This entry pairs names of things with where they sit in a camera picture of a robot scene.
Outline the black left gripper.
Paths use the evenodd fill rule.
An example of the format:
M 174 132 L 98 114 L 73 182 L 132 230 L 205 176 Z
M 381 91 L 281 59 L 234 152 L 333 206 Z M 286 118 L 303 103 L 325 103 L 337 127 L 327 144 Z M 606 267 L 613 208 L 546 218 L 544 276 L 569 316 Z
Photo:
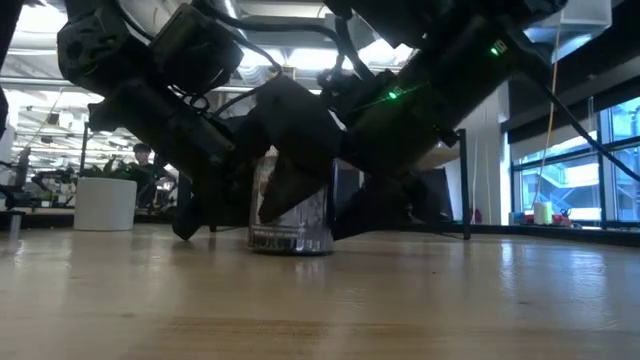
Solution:
M 344 132 L 320 97 L 290 77 L 277 75 L 232 98 L 219 111 L 248 97 L 255 98 L 255 106 L 231 133 L 231 148 L 222 163 L 245 162 L 271 146 L 287 157 L 262 158 L 256 167 L 256 222 L 272 224 L 329 184 Z M 188 241 L 202 226 L 212 232 L 219 226 L 248 226 L 250 164 L 222 174 L 180 177 L 172 223 L 180 239 Z

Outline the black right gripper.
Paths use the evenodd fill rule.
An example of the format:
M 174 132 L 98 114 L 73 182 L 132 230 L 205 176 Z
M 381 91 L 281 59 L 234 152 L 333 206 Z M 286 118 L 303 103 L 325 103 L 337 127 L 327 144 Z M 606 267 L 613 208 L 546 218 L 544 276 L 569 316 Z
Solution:
M 452 219 L 442 195 L 420 173 L 399 178 L 370 176 L 359 189 L 360 199 L 345 204 L 331 227 L 335 241 L 382 230 L 400 222 L 439 223 Z

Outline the plain silver tin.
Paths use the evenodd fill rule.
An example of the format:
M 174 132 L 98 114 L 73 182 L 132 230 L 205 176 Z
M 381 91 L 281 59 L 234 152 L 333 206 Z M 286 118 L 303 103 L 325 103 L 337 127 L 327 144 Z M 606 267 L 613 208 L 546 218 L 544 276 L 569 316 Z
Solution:
M 288 212 L 266 223 L 258 211 L 264 201 L 269 177 L 272 175 L 278 151 L 271 147 L 260 159 L 254 172 L 248 247 L 259 253 L 275 255 L 321 256 L 333 251 L 333 237 L 327 224 L 327 209 L 331 207 L 333 190 L 325 186 Z

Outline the wooden shelf black metal legs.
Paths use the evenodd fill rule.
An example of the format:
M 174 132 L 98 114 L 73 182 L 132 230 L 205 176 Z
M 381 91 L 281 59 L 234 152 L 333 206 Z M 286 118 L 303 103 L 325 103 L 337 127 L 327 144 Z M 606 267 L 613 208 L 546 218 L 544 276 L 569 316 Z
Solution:
M 437 235 L 448 235 L 449 233 L 460 232 L 462 240 L 471 239 L 471 215 L 469 200 L 469 184 L 468 184 L 468 164 L 467 164 L 467 138 L 466 130 L 459 129 L 456 131 L 457 145 L 459 150 L 459 180 L 460 187 L 457 191 L 450 193 L 453 189 L 452 185 L 445 185 L 446 180 L 452 180 L 453 175 L 447 175 L 444 168 L 431 168 L 420 170 L 420 175 L 427 175 L 426 183 L 428 187 L 436 192 L 436 200 L 438 206 L 448 206 L 451 203 L 452 196 L 459 194 L 462 206 L 462 220 L 455 222 L 452 219 L 439 221 L 436 223 L 415 223 L 414 229 L 417 232 L 433 233 Z

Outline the person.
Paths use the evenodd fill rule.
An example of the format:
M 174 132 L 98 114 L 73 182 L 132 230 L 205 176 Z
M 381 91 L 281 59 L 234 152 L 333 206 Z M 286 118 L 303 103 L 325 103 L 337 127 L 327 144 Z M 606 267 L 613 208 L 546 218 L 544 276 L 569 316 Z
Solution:
M 137 184 L 136 206 L 149 208 L 154 201 L 157 186 L 165 182 L 176 182 L 177 178 L 165 169 L 162 163 L 156 164 L 149 160 L 151 147 L 144 143 L 137 143 L 133 147 L 136 163 L 132 166 L 129 176 Z

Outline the green succulent plant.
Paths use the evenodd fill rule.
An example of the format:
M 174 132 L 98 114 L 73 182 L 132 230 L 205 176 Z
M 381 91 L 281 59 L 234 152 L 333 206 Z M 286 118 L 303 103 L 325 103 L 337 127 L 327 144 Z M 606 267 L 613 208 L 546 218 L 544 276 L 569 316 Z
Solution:
M 112 158 L 102 167 L 93 165 L 90 168 L 85 168 L 79 173 L 79 176 L 87 178 L 130 180 L 132 170 L 133 163 L 125 163 L 122 160 Z

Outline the white round planter pot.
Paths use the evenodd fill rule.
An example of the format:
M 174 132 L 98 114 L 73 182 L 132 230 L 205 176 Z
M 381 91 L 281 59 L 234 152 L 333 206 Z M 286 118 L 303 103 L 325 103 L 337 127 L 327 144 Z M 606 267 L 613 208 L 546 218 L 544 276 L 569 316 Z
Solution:
M 75 194 L 73 228 L 78 231 L 131 231 L 137 184 L 131 180 L 82 177 Z

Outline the pale green spool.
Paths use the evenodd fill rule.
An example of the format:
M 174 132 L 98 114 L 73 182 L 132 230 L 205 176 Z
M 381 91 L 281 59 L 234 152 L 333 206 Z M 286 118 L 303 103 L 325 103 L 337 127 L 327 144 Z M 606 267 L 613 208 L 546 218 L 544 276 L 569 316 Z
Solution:
M 535 202 L 533 211 L 536 225 L 551 225 L 553 223 L 554 212 L 551 202 Z

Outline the red items on sill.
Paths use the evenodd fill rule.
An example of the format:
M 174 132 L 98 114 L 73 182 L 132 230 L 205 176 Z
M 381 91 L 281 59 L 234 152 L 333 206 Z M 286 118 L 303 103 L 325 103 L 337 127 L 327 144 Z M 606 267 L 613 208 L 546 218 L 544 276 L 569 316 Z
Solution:
M 534 211 L 519 213 L 518 217 L 514 218 L 514 220 L 520 225 L 536 225 L 534 223 Z M 567 212 L 560 212 L 554 213 L 553 223 L 551 225 L 540 226 L 571 227 L 572 221 Z

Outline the long ceiling light bar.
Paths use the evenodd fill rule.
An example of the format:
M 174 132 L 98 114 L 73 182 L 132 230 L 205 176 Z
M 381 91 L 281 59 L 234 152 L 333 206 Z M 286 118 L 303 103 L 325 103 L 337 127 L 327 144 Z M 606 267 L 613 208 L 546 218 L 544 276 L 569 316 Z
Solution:
M 0 84 L 9 88 L 68 88 L 74 84 L 64 79 L 0 76 Z

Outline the gray metal post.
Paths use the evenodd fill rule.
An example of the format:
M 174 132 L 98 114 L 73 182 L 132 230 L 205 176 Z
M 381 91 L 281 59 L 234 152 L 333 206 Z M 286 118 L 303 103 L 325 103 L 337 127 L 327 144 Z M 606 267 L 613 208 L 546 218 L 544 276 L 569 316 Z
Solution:
M 25 213 L 22 211 L 0 211 L 0 233 L 5 234 L 8 241 L 17 241 L 19 239 L 24 215 Z

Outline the black window frame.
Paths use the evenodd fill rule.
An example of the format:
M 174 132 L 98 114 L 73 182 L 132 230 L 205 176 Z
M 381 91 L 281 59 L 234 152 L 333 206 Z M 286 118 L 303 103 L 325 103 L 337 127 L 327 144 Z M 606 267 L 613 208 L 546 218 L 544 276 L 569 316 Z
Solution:
M 640 176 L 640 97 L 595 109 L 586 107 L 581 125 L 589 136 Z M 597 153 L 571 126 L 546 130 L 509 145 L 512 208 L 533 211 L 551 202 L 554 213 L 596 226 L 640 226 L 640 182 Z

